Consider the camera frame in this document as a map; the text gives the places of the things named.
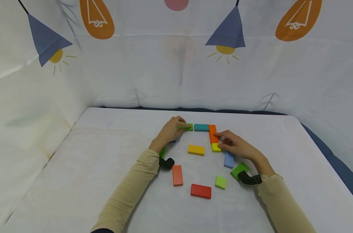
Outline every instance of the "yellow block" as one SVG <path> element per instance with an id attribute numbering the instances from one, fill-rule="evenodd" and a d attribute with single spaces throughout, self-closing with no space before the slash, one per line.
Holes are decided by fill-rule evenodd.
<path id="1" fill-rule="evenodd" d="M 212 143 L 211 144 L 211 149 L 213 150 L 213 152 L 221 152 L 222 150 L 218 147 L 219 143 Z"/>
<path id="2" fill-rule="evenodd" d="M 195 154 L 195 155 L 204 156 L 204 154 L 205 154 L 205 147 L 199 147 L 199 146 L 189 145 L 189 146 L 188 146 L 188 154 Z"/>

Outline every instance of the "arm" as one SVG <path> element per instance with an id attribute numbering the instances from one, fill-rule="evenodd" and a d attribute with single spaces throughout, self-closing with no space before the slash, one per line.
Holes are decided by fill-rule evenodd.
<path id="1" fill-rule="evenodd" d="M 223 143 L 218 145 L 219 148 L 249 159 L 254 164 L 263 180 L 258 185 L 258 194 L 267 206 L 278 233 L 316 233 L 283 178 L 275 173 L 268 159 L 259 150 L 229 130 L 216 133 L 216 136 L 225 137 Z"/>
<path id="2" fill-rule="evenodd" d="M 167 143 L 175 140 L 184 132 L 183 129 L 179 129 L 179 126 L 190 127 L 179 116 L 172 117 L 164 125 L 159 135 L 152 141 L 149 148 L 139 156 L 135 165 L 131 167 L 108 199 L 91 232 L 122 232 L 135 205 L 158 172 L 160 151 Z"/>

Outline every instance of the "finger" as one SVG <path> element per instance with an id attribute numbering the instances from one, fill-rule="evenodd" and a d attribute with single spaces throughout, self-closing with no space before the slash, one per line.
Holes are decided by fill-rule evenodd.
<path id="1" fill-rule="evenodd" d="M 179 127 L 185 127 L 185 128 L 190 128 L 191 127 L 191 125 L 187 125 L 187 123 L 185 123 L 185 122 L 178 122 L 177 125 Z"/>
<path id="2" fill-rule="evenodd" d="M 229 152 L 233 152 L 232 151 L 232 148 L 231 146 L 227 145 L 227 144 L 222 144 L 222 143 L 219 143 L 218 144 L 218 148 L 222 149 L 222 150 L 227 150 Z"/>
<path id="3" fill-rule="evenodd" d="M 176 118 L 180 122 L 184 122 L 184 123 L 186 122 L 186 120 L 184 120 L 181 116 L 177 116 Z"/>
<path id="4" fill-rule="evenodd" d="M 223 132 L 220 132 L 220 133 L 214 133 L 214 136 L 217 136 L 217 137 L 225 137 L 225 138 L 228 138 L 229 140 L 233 140 L 233 133 L 229 130 L 226 130 L 226 131 L 223 131 Z"/>
<path id="5" fill-rule="evenodd" d="M 222 142 L 223 144 L 227 144 L 227 145 L 232 145 L 232 142 L 231 142 L 231 140 L 229 140 L 228 138 L 225 138 L 225 139 L 223 139 L 223 142 Z"/>
<path id="6" fill-rule="evenodd" d="M 184 132 L 184 129 L 183 128 L 180 128 L 178 131 L 177 131 L 177 133 L 176 133 L 176 137 L 178 138 L 178 137 L 180 137 L 182 134 L 183 134 L 183 132 Z"/>

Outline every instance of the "white backdrop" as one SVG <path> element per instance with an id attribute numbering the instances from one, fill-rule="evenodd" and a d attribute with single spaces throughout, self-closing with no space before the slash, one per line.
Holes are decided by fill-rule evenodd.
<path id="1" fill-rule="evenodd" d="M 323 0 L 312 29 L 290 42 L 275 31 L 296 0 L 240 0 L 246 47 L 229 64 L 205 44 L 236 0 L 190 0 L 181 11 L 103 0 L 108 39 L 89 34 L 79 0 L 22 2 L 73 45 L 41 67 L 23 8 L 0 0 L 0 227 L 88 106 L 287 113 L 353 171 L 353 0 Z"/>

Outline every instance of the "hand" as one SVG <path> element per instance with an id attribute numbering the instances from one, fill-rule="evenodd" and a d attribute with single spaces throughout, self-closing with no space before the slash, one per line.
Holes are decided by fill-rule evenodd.
<path id="1" fill-rule="evenodd" d="M 152 141 L 149 149 L 154 150 L 157 153 L 160 153 L 162 148 L 169 142 L 176 140 L 180 137 L 184 129 L 179 127 L 190 128 L 190 125 L 187 125 L 186 121 L 180 117 L 172 117 L 161 129 L 157 137 Z"/>
<path id="2" fill-rule="evenodd" d="M 218 144 L 222 150 L 227 150 L 237 156 L 253 161 L 258 157 L 264 156 L 257 148 L 250 145 L 241 137 L 235 135 L 229 130 L 214 134 L 217 137 L 224 137 L 223 142 Z"/>

